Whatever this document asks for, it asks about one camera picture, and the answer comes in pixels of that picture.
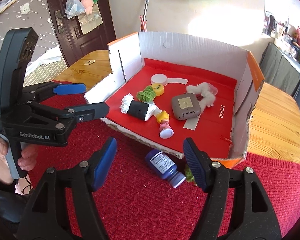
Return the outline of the green knitted ball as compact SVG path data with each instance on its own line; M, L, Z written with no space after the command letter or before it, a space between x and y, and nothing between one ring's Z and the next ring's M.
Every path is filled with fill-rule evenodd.
M194 185L197 185L197 183L195 182L194 176L193 176L193 174L191 172L191 169L190 169L189 165L187 165L187 164L185 165L184 172L185 172L186 181L188 183L193 183Z
M147 86L144 90L137 93L136 98L141 102L151 102L155 99L156 93L151 86Z

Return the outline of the black white plush roll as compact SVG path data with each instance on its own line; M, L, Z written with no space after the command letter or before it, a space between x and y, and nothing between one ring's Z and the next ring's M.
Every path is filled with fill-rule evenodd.
M131 94L127 94L121 100L120 111L123 114L128 114L142 121L148 121L156 110L153 103L145 103L134 100Z

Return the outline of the purple pill bottle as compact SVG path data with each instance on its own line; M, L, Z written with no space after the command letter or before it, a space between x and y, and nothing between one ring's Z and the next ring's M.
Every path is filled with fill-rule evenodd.
M151 150L145 160L149 167L161 179L168 181L174 189L186 179L185 175L178 171L176 163L160 150Z

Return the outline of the yellow pink toy figure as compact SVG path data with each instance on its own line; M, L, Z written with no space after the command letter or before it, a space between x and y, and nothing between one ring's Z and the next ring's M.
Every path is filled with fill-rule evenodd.
M159 137L161 139L168 139L174 135L174 131L169 124L170 116L166 111L157 114L156 120L159 124Z

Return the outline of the grey square device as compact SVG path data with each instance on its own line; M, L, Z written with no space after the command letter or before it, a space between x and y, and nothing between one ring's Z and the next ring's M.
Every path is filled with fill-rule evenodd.
M177 120L187 120L197 117L201 113L197 97L193 93L175 96L171 99L174 117Z

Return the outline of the white fluffy scrunchie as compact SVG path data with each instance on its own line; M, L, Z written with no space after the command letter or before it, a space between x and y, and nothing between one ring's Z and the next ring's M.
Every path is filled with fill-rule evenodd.
M192 93L197 97L202 112L206 107L212 107L216 100L216 96L209 91L207 84L207 82L203 82L196 86L186 86L187 93Z

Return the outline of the small tag on table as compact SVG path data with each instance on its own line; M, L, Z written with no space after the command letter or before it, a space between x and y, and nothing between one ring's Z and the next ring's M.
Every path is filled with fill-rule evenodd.
M95 60L88 60L84 63L84 65L91 65L93 63L95 63Z

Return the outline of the dark brown door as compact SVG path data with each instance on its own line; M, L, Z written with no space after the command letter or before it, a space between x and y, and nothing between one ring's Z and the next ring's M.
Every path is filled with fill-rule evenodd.
M77 17L67 19L66 0L47 0L51 21L55 28L62 55L68 66L95 50L106 50L116 39L109 0L98 0L103 23L83 34Z

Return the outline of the white red cardboard box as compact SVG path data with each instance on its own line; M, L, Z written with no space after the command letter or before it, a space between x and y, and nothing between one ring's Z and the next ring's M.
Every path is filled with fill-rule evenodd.
M187 34L167 32L133 33L108 45L112 73L85 94L89 103L104 101L110 108L104 121L110 127L145 145L183 155L183 140L191 137L199 149L226 167L234 167L247 156L249 118L264 83L264 75L253 54L245 49ZM159 137L154 116L148 121L123 114L121 100L136 96L151 84L154 74L168 78L155 105L170 115L174 135ZM171 99L185 94L186 86L203 82L218 89L212 107L200 116L177 120Z

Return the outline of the white round lidded jar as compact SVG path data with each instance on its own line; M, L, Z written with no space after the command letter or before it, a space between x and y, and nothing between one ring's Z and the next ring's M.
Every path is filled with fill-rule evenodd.
M168 78L164 74L154 74L151 77L151 84L152 85L157 83L157 84L161 84L162 86L166 86L167 82L168 82Z

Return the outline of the clear small square container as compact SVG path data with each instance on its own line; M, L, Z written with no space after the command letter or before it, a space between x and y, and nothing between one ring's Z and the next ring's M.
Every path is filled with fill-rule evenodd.
M209 91L210 91L213 95L217 95L218 89L217 89L215 86L213 86L212 84L210 84L210 83L208 83L207 85L208 85L208 87L209 87Z

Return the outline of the grey cloth covered shelf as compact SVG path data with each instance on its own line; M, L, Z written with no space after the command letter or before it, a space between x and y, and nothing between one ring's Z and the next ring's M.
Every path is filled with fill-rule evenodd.
M300 64L270 42L262 54L260 68L266 83L290 95L300 109Z

